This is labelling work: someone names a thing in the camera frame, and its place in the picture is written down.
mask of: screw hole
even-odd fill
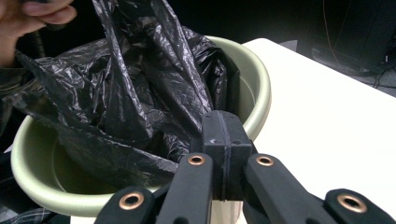
[[[263,165],[263,166],[272,166],[272,165],[274,165],[274,161],[271,158],[266,157],[266,156],[260,156],[260,157],[258,157],[256,159],[256,161],[260,165]]]
[[[141,192],[134,191],[124,195],[119,202],[120,208],[123,210],[133,210],[138,208],[144,201],[144,196]]]
[[[205,158],[202,156],[191,156],[189,157],[189,163],[191,165],[202,165],[205,162]]]
[[[347,194],[338,195],[337,201],[346,209],[352,212],[364,213],[367,211],[366,204],[361,199],[353,195],[347,195]]]

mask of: plastic basin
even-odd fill
[[[265,66],[242,45],[223,38],[209,38],[227,52],[241,71],[238,117],[249,138],[254,140],[270,108],[270,80]],[[33,201],[64,215],[96,217],[117,191],[82,171],[58,144],[57,133],[31,117],[24,120],[15,137],[11,166],[16,181]],[[213,206],[212,223],[237,216],[237,203],[223,207],[222,204]]]

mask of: white table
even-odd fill
[[[319,198],[351,189],[396,218],[396,98],[267,39],[244,45],[272,86],[256,148]]]

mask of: black plastic bag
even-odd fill
[[[91,175],[123,188],[168,182],[201,117],[237,108],[239,71],[164,0],[93,0],[106,39],[19,61],[43,86],[14,105],[48,125]]]

